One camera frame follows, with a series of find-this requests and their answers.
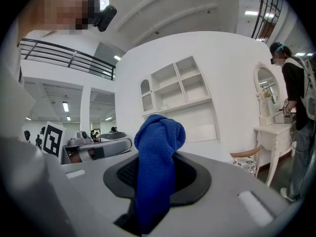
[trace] mirror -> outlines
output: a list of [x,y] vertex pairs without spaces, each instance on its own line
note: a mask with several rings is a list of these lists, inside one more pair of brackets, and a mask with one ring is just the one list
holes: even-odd
[[262,62],[258,62],[254,74],[257,98],[260,105],[260,124],[274,123],[274,117],[281,107],[280,87],[272,71]]
[[261,91],[265,93],[265,96],[271,96],[272,103],[278,109],[279,88],[272,72],[264,67],[260,68],[258,71],[258,81]]

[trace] white wall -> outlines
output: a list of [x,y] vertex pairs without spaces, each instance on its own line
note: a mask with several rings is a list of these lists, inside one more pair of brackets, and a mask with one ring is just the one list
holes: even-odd
[[113,81],[83,71],[31,60],[21,60],[21,68],[25,78],[61,81],[114,92]]
[[102,122],[100,122],[101,134],[109,133],[112,126],[116,127],[117,126],[117,122],[116,121],[113,121],[113,122],[102,121]]
[[77,138],[77,132],[80,131],[80,123],[63,123],[63,127],[70,130],[73,138]]
[[100,122],[92,123],[93,129],[100,129]]
[[215,107],[221,144],[229,153],[255,148],[259,102],[253,71],[259,61],[271,67],[286,93],[280,67],[271,66],[269,48],[262,42],[220,32],[191,32],[160,38],[128,51],[117,63],[116,117],[118,130],[134,138],[141,124],[141,80],[193,55],[204,75]]
[[[63,126],[62,122],[58,122],[58,121],[51,121],[52,123],[59,125],[59,126]],[[35,140],[38,137],[42,139],[42,141],[44,142],[44,138],[43,135],[40,134],[41,128],[43,126],[46,126],[46,121],[33,121],[33,120],[25,120],[24,125],[22,126],[22,131],[29,131],[31,136],[30,136],[30,141],[32,144],[35,145]]]

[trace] wooden chair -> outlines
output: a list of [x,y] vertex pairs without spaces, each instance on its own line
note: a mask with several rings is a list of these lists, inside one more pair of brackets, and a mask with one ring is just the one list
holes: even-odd
[[233,157],[233,164],[243,168],[248,173],[257,177],[259,172],[258,163],[261,149],[262,146],[260,145],[258,148],[249,151],[231,154]]

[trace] chair seat cushion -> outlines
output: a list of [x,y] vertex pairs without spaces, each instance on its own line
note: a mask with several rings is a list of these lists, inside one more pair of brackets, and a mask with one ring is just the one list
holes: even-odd
[[249,174],[255,175],[257,163],[254,156],[249,157],[233,157],[233,164],[246,170]]

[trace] black railing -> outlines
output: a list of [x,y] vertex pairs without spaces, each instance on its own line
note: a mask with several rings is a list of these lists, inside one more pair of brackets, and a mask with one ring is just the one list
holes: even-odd
[[260,8],[252,38],[267,43],[282,10],[283,0],[260,0]]
[[114,65],[72,48],[37,39],[22,39],[20,45],[22,59],[64,66],[109,80],[115,77]]

